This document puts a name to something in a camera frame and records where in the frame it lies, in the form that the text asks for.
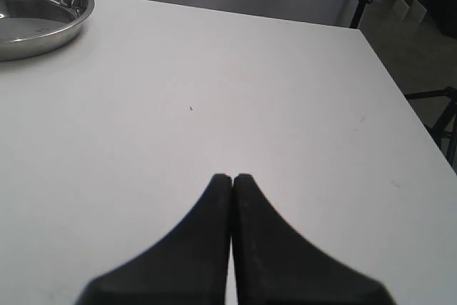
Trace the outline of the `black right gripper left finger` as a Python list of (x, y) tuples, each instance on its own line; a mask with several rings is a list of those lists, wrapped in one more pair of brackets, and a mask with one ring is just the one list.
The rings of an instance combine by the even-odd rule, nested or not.
[(231, 243), (231, 187), (212, 176), (163, 239), (90, 281), (77, 304), (224, 304)]

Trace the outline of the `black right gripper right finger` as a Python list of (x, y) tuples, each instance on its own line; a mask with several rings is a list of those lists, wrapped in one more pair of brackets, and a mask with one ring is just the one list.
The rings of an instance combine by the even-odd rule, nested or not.
[(394, 304), (379, 281), (290, 226), (249, 174), (234, 179), (232, 249), (240, 304)]

